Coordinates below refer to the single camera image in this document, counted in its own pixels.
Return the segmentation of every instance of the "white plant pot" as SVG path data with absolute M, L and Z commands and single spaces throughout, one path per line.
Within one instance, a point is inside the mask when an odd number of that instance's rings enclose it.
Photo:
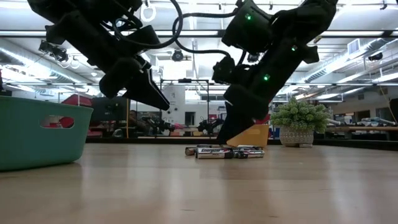
M 280 141 L 287 147 L 311 147 L 313 131 L 298 131 L 289 127 L 281 127 Z

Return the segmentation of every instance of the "teal plastic basket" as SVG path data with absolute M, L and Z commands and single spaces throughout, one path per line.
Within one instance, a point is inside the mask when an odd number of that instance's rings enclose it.
M 83 153 L 92 108 L 0 96 L 0 171 L 65 164 Z M 74 119 L 70 128 L 43 128 L 50 115 Z

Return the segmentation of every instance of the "potted plant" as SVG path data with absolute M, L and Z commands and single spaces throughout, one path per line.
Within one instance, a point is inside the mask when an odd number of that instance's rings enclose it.
M 312 146 L 313 132 L 324 133 L 328 117 L 325 106 L 292 98 L 271 114 L 271 124 L 280 127 L 280 141 L 284 146 Z

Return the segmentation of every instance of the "yellow block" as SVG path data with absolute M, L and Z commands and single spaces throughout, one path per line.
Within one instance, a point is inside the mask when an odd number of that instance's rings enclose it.
M 255 124 L 244 130 L 241 134 L 231 138 L 226 143 L 234 147 L 238 145 L 266 147 L 268 142 L 268 131 L 268 124 Z

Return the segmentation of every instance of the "green plant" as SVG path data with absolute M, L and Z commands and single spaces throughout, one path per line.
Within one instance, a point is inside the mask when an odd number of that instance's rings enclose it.
M 298 102 L 292 98 L 287 104 L 278 106 L 279 111 L 271 115 L 271 124 L 290 127 L 296 130 L 326 131 L 329 114 L 323 105 L 311 105 L 305 101 Z

